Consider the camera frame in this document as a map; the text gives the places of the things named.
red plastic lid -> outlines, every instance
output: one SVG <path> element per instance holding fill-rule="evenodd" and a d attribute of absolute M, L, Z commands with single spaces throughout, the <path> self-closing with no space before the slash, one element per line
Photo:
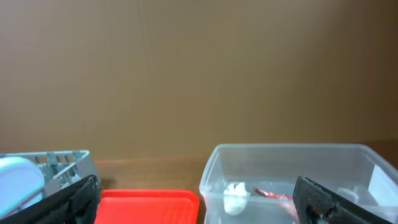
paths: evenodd
<path fill-rule="evenodd" d="M 198 211 L 198 196 L 187 190 L 104 190 L 95 224 L 189 224 Z"/>

